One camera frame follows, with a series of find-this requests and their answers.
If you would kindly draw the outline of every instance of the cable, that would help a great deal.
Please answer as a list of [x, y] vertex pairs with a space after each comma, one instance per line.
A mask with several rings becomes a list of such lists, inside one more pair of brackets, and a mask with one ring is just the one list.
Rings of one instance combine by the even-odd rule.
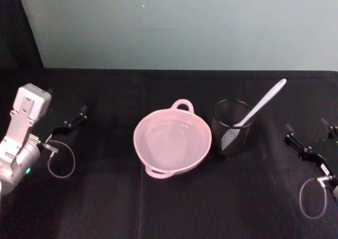
[[325, 211], [326, 211], [326, 207], [327, 207], [327, 194], [326, 194], [326, 188], [325, 186], [323, 187], [323, 191], [324, 191], [324, 206], [323, 206], [323, 210], [322, 212], [317, 215], [317, 216], [309, 216], [307, 215], [304, 210], [303, 210], [303, 205], [302, 205], [302, 193], [303, 193], [303, 189], [305, 187], [305, 185], [307, 185], [310, 181], [313, 181], [313, 180], [316, 180], [316, 178], [310, 178], [308, 179], [305, 183], [303, 183], [302, 187], [301, 187], [301, 190], [299, 191], [299, 206], [301, 208], [301, 212], [302, 214], [306, 217], [306, 218], [309, 218], [309, 219], [319, 219], [321, 218], [324, 214], [325, 214]]
[[52, 152], [52, 154], [50, 155], [50, 157], [48, 159], [48, 162], [47, 162], [47, 169], [48, 169], [49, 173], [52, 174], [54, 177], [59, 178], [59, 179], [65, 179], [65, 178], [70, 177], [73, 174], [74, 170], [75, 170], [75, 164], [76, 164], [76, 162], [75, 162], [75, 155], [74, 155], [72, 149], [67, 144], [65, 144], [63, 142], [60, 142], [60, 141], [57, 141], [57, 140], [48, 140], [48, 141], [64, 145], [65, 147], [67, 147], [69, 149], [69, 151], [71, 152], [72, 157], [73, 157], [73, 168], [72, 168], [72, 170], [67, 175], [65, 175], [65, 176], [59, 176], [59, 175], [55, 174], [51, 170], [51, 167], [50, 167], [51, 160], [52, 160], [53, 156], [55, 155], [55, 153]]

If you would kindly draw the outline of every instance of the black table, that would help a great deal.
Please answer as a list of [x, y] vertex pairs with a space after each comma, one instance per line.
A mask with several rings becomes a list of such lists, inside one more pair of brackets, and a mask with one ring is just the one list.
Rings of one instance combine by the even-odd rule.
[[[319, 176], [284, 143], [290, 123], [305, 143], [327, 134], [320, 118], [338, 123], [337, 72], [144, 71], [46, 69], [40, 75], [3, 72], [1, 133], [19, 86], [53, 88], [50, 110], [34, 133], [91, 108], [86, 125], [66, 138], [75, 174], [53, 178], [40, 164], [2, 199], [0, 238], [336, 238], [338, 210], [328, 199], [323, 218], [299, 210], [303, 182]], [[189, 99], [211, 123], [213, 106], [234, 98], [255, 105], [281, 78], [288, 83], [256, 116], [243, 152], [221, 159], [210, 152], [187, 174], [146, 175], [133, 131], [150, 112]], [[322, 207], [315, 186], [307, 203]]]

